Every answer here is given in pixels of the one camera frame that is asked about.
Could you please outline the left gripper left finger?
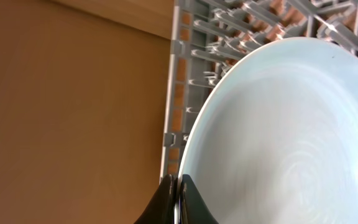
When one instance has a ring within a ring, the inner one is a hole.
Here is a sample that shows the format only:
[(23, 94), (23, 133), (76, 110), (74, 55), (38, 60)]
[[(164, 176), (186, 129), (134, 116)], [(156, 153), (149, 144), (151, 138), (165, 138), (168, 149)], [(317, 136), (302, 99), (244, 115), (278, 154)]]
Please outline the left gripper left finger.
[(135, 224), (173, 224), (177, 178), (166, 175)]

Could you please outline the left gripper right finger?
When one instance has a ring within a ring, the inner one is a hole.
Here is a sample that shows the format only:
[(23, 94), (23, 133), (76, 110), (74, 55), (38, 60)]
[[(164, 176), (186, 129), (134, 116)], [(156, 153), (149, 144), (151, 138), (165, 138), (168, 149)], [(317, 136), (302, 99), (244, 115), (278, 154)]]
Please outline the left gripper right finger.
[(179, 193), (181, 224), (218, 224), (188, 174), (183, 174), (181, 177)]

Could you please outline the large light blue plate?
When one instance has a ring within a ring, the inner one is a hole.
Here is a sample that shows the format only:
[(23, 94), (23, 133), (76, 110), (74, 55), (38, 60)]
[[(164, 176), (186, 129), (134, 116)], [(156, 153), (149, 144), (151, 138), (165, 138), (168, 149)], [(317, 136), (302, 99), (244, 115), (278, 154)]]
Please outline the large light blue plate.
[(358, 58), (293, 37), (245, 56), (191, 130), (188, 174), (218, 223), (358, 224)]

